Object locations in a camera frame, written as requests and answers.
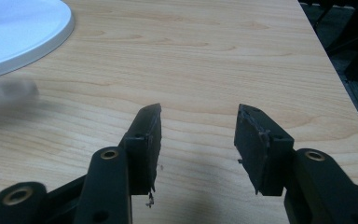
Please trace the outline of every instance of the wooden table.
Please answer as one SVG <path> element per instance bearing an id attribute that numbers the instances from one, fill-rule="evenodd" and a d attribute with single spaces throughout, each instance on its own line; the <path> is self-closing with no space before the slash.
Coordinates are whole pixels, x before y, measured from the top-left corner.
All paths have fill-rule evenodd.
<path id="1" fill-rule="evenodd" d="M 358 184 L 358 113 L 297 0 L 68 0 L 76 28 L 43 59 L 0 77 L 39 96 L 0 111 L 0 190 L 56 189 L 116 146 L 144 105 L 162 105 L 155 206 L 134 223 L 287 223 L 255 196 L 233 146 L 239 103 L 332 155 Z"/>

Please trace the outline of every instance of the blurry white object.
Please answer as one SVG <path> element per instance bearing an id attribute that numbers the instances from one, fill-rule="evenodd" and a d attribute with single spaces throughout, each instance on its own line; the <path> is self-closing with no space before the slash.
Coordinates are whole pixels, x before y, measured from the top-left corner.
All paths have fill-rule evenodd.
<path id="1" fill-rule="evenodd" d="M 0 78 L 0 113 L 23 109 L 37 100 L 39 91 L 32 80 Z"/>
<path id="2" fill-rule="evenodd" d="M 52 52 L 74 26 L 60 0 L 0 0 L 0 75 Z"/>

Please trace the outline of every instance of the dark floor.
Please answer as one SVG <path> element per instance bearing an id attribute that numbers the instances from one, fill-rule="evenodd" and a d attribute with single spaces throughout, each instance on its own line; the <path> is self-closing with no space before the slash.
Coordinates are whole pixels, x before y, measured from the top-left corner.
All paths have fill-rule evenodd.
<path id="1" fill-rule="evenodd" d="M 301 5 L 306 13 L 311 24 L 314 24 L 320 15 L 324 12 L 324 8 L 313 5 Z M 340 34 L 346 22 L 351 17 L 354 9 L 351 7 L 333 7 L 324 17 L 317 28 L 317 34 L 322 45 L 326 48 L 329 46 Z M 332 64 L 341 78 L 353 104 L 358 110 L 358 82 L 348 81 L 344 75 L 344 71 L 351 59 L 356 55 L 355 51 L 345 50 L 330 58 Z"/>

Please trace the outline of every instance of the white plastic disk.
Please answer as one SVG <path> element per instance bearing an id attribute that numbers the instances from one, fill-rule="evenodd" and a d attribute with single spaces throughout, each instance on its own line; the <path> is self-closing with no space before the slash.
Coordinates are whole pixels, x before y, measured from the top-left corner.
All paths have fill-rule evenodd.
<path id="1" fill-rule="evenodd" d="M 74 26 L 60 0 L 0 0 L 0 75 L 52 52 Z"/>

